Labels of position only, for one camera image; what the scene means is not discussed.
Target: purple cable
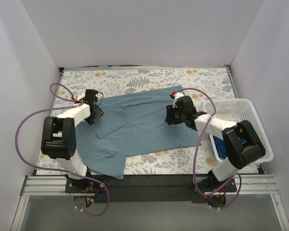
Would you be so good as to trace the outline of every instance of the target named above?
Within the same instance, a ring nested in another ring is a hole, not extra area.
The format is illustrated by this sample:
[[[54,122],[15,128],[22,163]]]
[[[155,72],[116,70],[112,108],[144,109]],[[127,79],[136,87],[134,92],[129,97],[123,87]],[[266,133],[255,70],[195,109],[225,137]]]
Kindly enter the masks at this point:
[[[201,140],[202,140],[202,138],[204,136],[204,133],[205,133],[205,131],[206,131],[207,127],[209,126],[209,123],[210,123],[210,121],[212,119],[212,116],[214,116],[216,114],[216,106],[215,106],[213,100],[206,93],[204,93],[202,90],[199,90],[199,89],[196,89],[196,88],[183,88],[181,90],[176,91],[176,93],[180,92],[180,91],[183,91],[183,90],[195,90],[195,91],[201,92],[202,94],[204,94],[208,98],[208,100],[211,102],[211,104],[213,106],[213,109],[214,109],[213,113],[211,114],[211,117],[206,122],[206,125],[204,126],[204,128],[203,128],[203,130],[202,130],[202,132],[201,132],[201,134],[199,136],[198,143],[197,143],[197,146],[196,146],[196,149],[195,149],[194,161],[193,161],[193,180],[194,180],[194,185],[195,185],[195,188],[196,188],[197,192],[200,195],[202,195],[202,196],[212,196],[215,193],[217,193],[219,190],[221,190],[226,184],[228,184],[234,177],[234,176],[229,177],[219,188],[217,188],[216,190],[214,190],[214,191],[212,191],[210,193],[207,193],[207,194],[202,193],[200,191],[198,185],[197,185],[197,181],[196,181],[196,160],[197,160],[198,150],[199,150],[199,146],[200,146]],[[239,193],[241,191],[241,186],[242,186],[242,178],[241,178],[239,173],[238,173],[238,175],[239,175],[239,179],[240,179],[240,185],[239,185],[239,189],[237,190],[236,196],[234,197],[234,199],[228,205],[226,205],[224,207],[221,207],[220,209],[228,208],[230,205],[232,205],[232,203],[238,197],[238,195],[239,195]]]
[[[64,85],[62,85],[62,84],[60,84],[60,83],[52,83],[52,84],[49,86],[49,90],[50,90],[50,92],[51,92],[55,97],[57,97],[57,98],[59,98],[59,99],[61,99],[61,100],[69,101],[69,102],[80,103],[80,105],[78,104],[78,105],[68,106],[68,107],[57,107],[57,108],[43,109],[43,110],[39,110],[39,111],[37,111],[37,112],[34,112],[34,113],[28,115],[26,118],[23,119],[23,121],[20,122],[20,124],[19,124],[19,126],[18,126],[18,128],[17,128],[17,130],[16,130],[16,133],[15,133],[15,148],[16,148],[16,152],[17,152],[19,158],[20,158],[24,163],[26,163],[27,165],[29,165],[29,166],[31,166],[31,167],[33,167],[33,168],[38,168],[38,169],[42,169],[42,170],[50,170],[50,171],[66,172],[66,173],[73,174],[73,175],[75,175],[75,176],[77,176],[77,177],[82,177],[82,178],[85,178],[85,179],[88,179],[88,180],[92,180],[92,181],[94,181],[94,182],[97,182],[97,183],[103,185],[103,187],[105,188],[106,194],[107,194],[107,204],[106,204],[105,209],[104,209],[101,213],[95,214],[95,213],[92,213],[92,212],[87,211],[87,210],[85,210],[85,209],[82,209],[82,208],[80,208],[80,207],[77,207],[77,209],[79,209],[79,210],[81,210],[81,211],[83,211],[83,212],[85,212],[85,213],[87,213],[87,214],[90,214],[90,215],[92,215],[92,216],[95,216],[95,217],[101,216],[101,215],[103,215],[103,214],[106,212],[106,210],[107,210],[107,208],[108,208],[108,206],[109,206],[109,202],[110,202],[109,191],[108,191],[108,188],[106,187],[106,185],[105,185],[104,183],[102,183],[101,181],[99,181],[99,180],[97,180],[97,179],[90,178],[90,177],[85,177],[85,176],[82,176],[82,175],[77,174],[77,173],[74,173],[74,172],[70,172],[70,171],[65,170],[65,169],[50,168],[50,167],[40,167],[40,166],[34,165],[34,164],[28,162],[27,160],[25,160],[24,157],[23,157],[23,156],[21,155],[21,153],[20,153],[19,145],[18,145],[19,131],[20,131],[20,128],[22,127],[22,125],[23,125],[29,118],[31,118],[32,116],[34,116],[34,115],[36,115],[36,114],[38,114],[38,113],[42,113],[42,112],[49,112],[49,111],[53,111],[53,110],[62,110],[62,109],[70,109],[70,108],[75,108],[75,107],[78,107],[78,106],[82,106],[82,105],[83,105],[83,101],[69,100],[69,99],[65,99],[65,98],[62,98],[62,97],[56,95],[56,94],[53,92],[53,90],[52,90],[52,86],[54,86],[54,85],[59,85],[59,86],[65,88],[65,89],[72,95],[73,98],[74,98],[74,95],[73,95],[73,93],[72,93],[66,86],[64,86]]]

